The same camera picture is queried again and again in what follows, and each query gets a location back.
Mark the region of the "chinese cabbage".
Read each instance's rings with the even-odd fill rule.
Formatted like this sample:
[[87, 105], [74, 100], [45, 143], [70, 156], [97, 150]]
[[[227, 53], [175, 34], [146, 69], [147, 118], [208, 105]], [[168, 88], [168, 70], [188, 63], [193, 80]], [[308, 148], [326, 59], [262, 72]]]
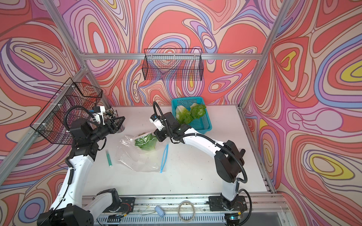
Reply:
[[206, 114], [206, 106], [194, 103], [190, 106], [190, 113], [193, 119], [199, 119]]
[[182, 105], [176, 108], [176, 119], [180, 124], [189, 124], [194, 120], [191, 112]]

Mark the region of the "clear zip-top bag blue seal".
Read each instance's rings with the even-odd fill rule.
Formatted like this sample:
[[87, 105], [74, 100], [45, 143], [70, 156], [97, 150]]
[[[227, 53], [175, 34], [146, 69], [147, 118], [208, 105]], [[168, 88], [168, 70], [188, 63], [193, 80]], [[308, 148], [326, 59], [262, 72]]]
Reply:
[[116, 161], [135, 172], [159, 172], [165, 170], [168, 156], [169, 141], [165, 140], [156, 145], [153, 152], [131, 150], [119, 141], [116, 151]]

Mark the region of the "small clear bag pink seal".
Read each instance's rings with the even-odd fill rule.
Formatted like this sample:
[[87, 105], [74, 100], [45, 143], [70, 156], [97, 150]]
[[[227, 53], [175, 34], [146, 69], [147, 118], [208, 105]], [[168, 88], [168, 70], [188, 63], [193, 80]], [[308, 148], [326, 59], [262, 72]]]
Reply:
[[131, 150], [153, 152], [156, 150], [158, 140], [151, 132], [147, 132], [136, 137], [124, 136], [120, 142]]

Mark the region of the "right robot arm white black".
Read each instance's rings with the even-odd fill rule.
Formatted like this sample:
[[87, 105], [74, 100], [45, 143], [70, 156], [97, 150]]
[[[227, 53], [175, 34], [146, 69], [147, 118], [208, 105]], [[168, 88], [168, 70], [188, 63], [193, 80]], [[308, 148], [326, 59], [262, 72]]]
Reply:
[[156, 127], [154, 135], [158, 141], [163, 142], [169, 138], [175, 144], [195, 147], [215, 160], [216, 172], [223, 181], [220, 205], [225, 210], [231, 210], [239, 198], [239, 183], [248, 182], [243, 160], [245, 149], [239, 150], [230, 140], [217, 141], [187, 124], [181, 125], [171, 112], [153, 114], [150, 122]]

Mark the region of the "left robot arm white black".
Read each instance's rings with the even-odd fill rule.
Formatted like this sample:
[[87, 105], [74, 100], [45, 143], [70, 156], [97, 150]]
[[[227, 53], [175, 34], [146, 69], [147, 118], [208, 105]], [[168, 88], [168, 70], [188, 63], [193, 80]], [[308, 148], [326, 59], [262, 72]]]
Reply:
[[39, 215], [37, 225], [92, 226], [104, 211], [119, 210], [121, 199], [114, 188], [99, 192], [85, 207], [82, 206], [82, 194], [97, 152], [101, 150], [98, 142], [117, 133], [124, 121], [123, 116], [107, 119], [92, 128], [86, 119], [81, 118], [67, 128], [73, 138], [70, 155], [65, 159], [67, 174], [58, 196], [49, 211]]

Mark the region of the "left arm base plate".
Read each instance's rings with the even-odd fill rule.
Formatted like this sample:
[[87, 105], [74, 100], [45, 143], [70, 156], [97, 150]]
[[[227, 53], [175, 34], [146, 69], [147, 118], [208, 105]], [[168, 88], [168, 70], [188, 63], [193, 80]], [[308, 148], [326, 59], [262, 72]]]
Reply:
[[114, 212], [129, 214], [133, 212], [135, 206], [135, 197], [120, 197], [120, 205]]

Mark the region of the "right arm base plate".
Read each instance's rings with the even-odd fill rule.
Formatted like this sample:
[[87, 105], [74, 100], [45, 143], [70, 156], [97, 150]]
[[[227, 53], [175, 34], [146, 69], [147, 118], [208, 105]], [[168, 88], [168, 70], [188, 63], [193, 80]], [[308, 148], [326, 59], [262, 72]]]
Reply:
[[209, 205], [210, 211], [240, 211], [248, 210], [247, 202], [244, 196], [236, 196], [232, 201], [223, 196], [210, 196], [206, 204]]

